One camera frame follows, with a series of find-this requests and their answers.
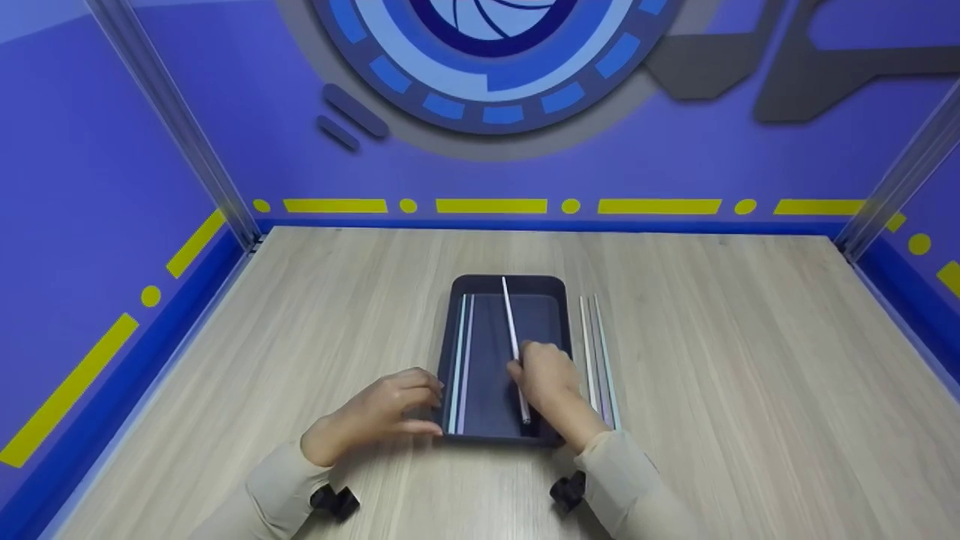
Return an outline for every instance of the dark blue tray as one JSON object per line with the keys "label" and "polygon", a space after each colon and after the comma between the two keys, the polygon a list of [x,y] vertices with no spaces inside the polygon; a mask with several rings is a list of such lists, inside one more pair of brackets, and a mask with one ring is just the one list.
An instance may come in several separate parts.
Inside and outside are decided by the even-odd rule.
{"label": "dark blue tray", "polygon": [[[554,343],[570,351],[570,326],[564,282],[552,276],[507,276],[514,312],[517,343],[524,339]],[[461,302],[467,297],[467,317],[473,301],[473,325],[467,376],[461,367],[457,401],[465,404],[462,432],[449,430],[454,396],[454,367],[460,323]],[[464,345],[467,330],[465,323]],[[444,438],[483,443],[559,446],[562,438],[531,407],[531,423],[520,420],[516,385],[507,374],[513,356],[510,329],[503,304],[500,276],[466,275],[450,287],[444,344],[437,377],[444,382],[444,402],[434,411],[433,420],[444,428]],[[459,394],[466,389],[464,399]]]}

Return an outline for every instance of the sleeve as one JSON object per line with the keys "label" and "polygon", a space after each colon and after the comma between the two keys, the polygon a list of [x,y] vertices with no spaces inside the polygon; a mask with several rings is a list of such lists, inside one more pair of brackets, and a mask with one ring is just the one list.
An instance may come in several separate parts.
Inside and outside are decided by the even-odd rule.
{"label": "sleeve", "polygon": [[616,540],[707,538],[629,434],[600,433],[577,456],[576,463],[587,473],[587,503]]}
{"label": "sleeve", "polygon": [[313,510],[310,496],[327,483],[329,471],[307,461],[299,443],[284,444],[265,457],[190,538],[291,538]]}

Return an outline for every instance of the circular emblem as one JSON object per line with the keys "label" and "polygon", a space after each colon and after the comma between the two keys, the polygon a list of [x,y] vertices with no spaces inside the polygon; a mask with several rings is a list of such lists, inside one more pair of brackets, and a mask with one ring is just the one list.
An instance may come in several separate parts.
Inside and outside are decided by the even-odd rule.
{"label": "circular emblem", "polygon": [[349,65],[431,124],[515,134],[617,87],[680,0],[313,0]]}

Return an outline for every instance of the black clamp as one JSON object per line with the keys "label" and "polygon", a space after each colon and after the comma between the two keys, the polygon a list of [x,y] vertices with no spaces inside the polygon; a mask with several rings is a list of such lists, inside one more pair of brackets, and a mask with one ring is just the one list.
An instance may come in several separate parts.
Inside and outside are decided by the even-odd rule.
{"label": "black clamp", "polygon": [[557,503],[564,514],[572,512],[584,499],[587,493],[587,473],[577,471],[570,478],[562,478],[554,482],[550,488],[550,497]]}
{"label": "black clamp", "polygon": [[310,506],[314,510],[326,510],[337,523],[343,523],[357,511],[360,502],[353,496],[350,488],[345,487],[337,493],[330,484],[325,484],[310,496]]}

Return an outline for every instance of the wooden table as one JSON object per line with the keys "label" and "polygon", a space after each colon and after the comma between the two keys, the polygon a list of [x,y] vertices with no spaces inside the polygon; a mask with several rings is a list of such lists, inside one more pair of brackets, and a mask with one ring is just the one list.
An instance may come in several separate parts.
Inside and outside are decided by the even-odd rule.
{"label": "wooden table", "polygon": [[[378,376],[436,369],[450,284],[597,293],[623,423],[716,538],[955,538],[960,411],[821,237],[274,229],[64,526],[182,538]],[[570,327],[583,365],[579,319]],[[362,508],[303,538],[603,538],[545,451],[398,441],[338,466]]]}

